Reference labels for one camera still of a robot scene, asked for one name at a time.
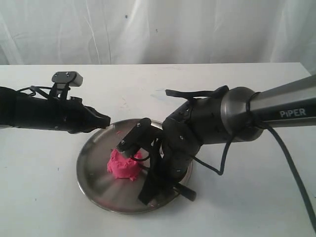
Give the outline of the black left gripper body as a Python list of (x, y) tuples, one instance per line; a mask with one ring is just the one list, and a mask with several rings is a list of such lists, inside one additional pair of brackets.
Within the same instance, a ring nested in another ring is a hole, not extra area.
[(17, 128), (86, 132), (86, 108), (82, 99), (40, 99), (18, 96), (15, 100), (14, 126)]

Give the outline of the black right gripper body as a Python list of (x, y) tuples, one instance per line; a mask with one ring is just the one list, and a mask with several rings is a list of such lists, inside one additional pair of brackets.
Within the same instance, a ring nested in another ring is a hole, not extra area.
[(222, 143), (221, 99), (186, 101), (162, 123), (164, 158), (161, 171), (171, 180), (182, 178), (203, 145)]

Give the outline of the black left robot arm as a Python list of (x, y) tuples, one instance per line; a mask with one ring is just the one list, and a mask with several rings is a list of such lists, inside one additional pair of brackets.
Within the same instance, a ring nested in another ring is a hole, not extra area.
[(68, 88), (53, 86), (47, 94), (42, 87), (23, 90), (0, 88), (0, 125), (16, 128), (89, 133), (110, 125), (111, 118), (85, 106), (81, 98), (67, 99)]

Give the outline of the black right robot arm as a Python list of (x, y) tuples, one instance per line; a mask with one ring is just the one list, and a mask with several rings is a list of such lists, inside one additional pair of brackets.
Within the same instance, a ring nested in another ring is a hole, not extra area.
[(162, 124), (162, 136), (151, 152), (149, 173), (138, 197), (143, 204), (173, 189), (203, 145), (253, 141), (262, 134), (263, 124), (316, 123), (315, 76), (263, 92), (222, 86), (214, 91), (167, 90), (166, 95), (186, 101)]

